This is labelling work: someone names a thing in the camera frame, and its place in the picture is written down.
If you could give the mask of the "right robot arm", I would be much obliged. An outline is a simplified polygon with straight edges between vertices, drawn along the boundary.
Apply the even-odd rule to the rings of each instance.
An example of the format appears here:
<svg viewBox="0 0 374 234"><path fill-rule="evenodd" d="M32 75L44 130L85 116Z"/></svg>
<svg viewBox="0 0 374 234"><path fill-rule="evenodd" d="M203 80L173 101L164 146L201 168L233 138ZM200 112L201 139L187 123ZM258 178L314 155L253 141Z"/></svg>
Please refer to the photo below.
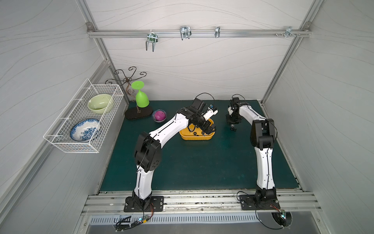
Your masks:
<svg viewBox="0 0 374 234"><path fill-rule="evenodd" d="M254 195L256 205L276 200L276 186L273 179L272 153L276 141L273 119L267 119L256 112L245 100L233 97L228 106L226 121L231 128L245 119L251 125L250 143L257 159L257 188Z"/></svg>

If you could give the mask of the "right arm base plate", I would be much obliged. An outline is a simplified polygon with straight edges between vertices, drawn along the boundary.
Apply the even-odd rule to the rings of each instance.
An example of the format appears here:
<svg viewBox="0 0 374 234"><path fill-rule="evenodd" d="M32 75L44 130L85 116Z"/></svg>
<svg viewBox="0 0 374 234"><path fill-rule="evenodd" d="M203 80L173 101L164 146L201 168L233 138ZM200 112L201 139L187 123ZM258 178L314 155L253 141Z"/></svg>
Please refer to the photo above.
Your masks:
<svg viewBox="0 0 374 234"><path fill-rule="evenodd" d="M280 210L280 203L276 199L258 199L255 195L238 196L241 209L244 211L255 210Z"/></svg>

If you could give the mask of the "yellow plastic storage box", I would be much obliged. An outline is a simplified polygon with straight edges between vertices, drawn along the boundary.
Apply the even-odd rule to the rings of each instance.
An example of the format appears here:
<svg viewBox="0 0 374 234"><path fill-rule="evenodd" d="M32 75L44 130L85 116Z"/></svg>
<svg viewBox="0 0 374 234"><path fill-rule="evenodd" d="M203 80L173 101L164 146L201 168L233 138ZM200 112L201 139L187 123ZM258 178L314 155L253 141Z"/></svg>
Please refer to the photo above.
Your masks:
<svg viewBox="0 0 374 234"><path fill-rule="evenodd" d="M179 134L183 140L210 140L214 136L215 132L210 135L202 135L201 129L196 127L194 124L188 125L185 129L179 131Z"/></svg>

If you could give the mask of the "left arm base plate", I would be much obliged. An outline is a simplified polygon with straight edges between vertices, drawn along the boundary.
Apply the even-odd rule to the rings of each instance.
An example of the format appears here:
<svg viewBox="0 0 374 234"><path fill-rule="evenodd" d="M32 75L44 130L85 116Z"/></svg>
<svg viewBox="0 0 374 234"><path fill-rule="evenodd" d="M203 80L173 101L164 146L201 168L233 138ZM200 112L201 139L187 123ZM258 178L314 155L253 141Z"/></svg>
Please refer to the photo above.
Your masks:
<svg viewBox="0 0 374 234"><path fill-rule="evenodd" d="M140 199L138 196L127 197L125 199L125 213L140 212L162 212L164 208L163 196L150 196L146 199Z"/></svg>

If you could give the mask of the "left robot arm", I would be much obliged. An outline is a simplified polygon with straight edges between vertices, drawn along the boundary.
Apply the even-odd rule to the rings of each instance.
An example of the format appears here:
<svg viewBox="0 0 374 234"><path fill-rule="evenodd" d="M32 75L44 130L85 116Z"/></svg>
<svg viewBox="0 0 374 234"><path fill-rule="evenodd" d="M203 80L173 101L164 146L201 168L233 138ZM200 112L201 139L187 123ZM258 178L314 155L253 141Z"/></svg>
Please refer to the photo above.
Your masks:
<svg viewBox="0 0 374 234"><path fill-rule="evenodd" d="M134 154L137 167L134 194L137 198L146 201L152 196L154 170L161 163L162 148L166 143L191 124L199 127L205 134L215 132L215 125L209 119L217 113L218 109L214 105L208 107L206 112L193 106L183 107L166 124L139 135Z"/></svg>

